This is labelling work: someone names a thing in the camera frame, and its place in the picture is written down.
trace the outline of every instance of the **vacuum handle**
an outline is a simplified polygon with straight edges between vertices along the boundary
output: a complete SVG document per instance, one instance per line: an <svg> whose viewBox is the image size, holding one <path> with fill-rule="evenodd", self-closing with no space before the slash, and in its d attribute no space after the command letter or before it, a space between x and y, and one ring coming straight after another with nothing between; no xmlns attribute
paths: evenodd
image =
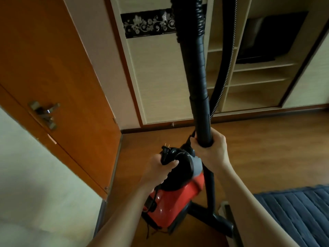
<svg viewBox="0 0 329 247"><path fill-rule="evenodd" d="M202 0L171 0L199 145L212 145L204 58Z"/></svg>

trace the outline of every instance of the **wooden floor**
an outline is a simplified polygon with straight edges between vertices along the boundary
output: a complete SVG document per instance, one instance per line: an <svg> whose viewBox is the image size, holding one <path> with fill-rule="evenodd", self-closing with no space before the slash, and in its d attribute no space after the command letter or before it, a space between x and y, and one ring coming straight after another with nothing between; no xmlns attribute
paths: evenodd
<svg viewBox="0 0 329 247"><path fill-rule="evenodd" d="M212 127L226 136L231 163L252 193L329 183L329 112ZM160 152L165 143L179 147L192 131L186 127L123 135L105 220L132 191L150 155ZM216 182L216 205L224 199ZM205 191L194 201L206 205ZM227 246L221 234L189 215L171 236L158 232L146 240L146 233L146 223L140 220L132 246Z"/></svg>

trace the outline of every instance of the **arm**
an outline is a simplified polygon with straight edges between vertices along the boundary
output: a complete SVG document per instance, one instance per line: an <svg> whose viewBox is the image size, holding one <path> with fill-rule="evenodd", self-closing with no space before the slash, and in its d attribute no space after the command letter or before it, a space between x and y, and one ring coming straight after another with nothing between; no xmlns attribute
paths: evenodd
<svg viewBox="0 0 329 247"><path fill-rule="evenodd" d="M154 155L137 188L113 214L88 247L129 247L133 241L139 218L148 195L162 183L178 160L163 166L161 155Z"/></svg>
<svg viewBox="0 0 329 247"><path fill-rule="evenodd" d="M213 128L211 132L214 139L211 147L202 148L195 138L191 138L191 146L204 165L219 178L243 244L246 247L298 247L297 243L255 199L233 170L228 158L224 135Z"/></svg>

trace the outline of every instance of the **black floral pattern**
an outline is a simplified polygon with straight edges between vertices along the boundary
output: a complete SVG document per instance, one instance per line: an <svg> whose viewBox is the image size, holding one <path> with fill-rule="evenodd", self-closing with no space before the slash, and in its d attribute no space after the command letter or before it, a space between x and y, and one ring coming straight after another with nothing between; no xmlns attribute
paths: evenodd
<svg viewBox="0 0 329 247"><path fill-rule="evenodd" d="M203 5L204 14L207 5ZM126 38L175 33L175 20L171 8L121 14Z"/></svg>

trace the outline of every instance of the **wall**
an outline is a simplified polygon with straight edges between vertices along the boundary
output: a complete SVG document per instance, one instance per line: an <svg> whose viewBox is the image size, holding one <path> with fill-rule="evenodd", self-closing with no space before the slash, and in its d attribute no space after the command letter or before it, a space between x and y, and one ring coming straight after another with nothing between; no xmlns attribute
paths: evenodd
<svg viewBox="0 0 329 247"><path fill-rule="evenodd" d="M138 128L104 0L64 0L120 129Z"/></svg>
<svg viewBox="0 0 329 247"><path fill-rule="evenodd" d="M0 246L15 247L85 246L102 201L2 109L0 198Z"/></svg>
<svg viewBox="0 0 329 247"><path fill-rule="evenodd" d="M329 103L329 36L311 59L283 107Z"/></svg>

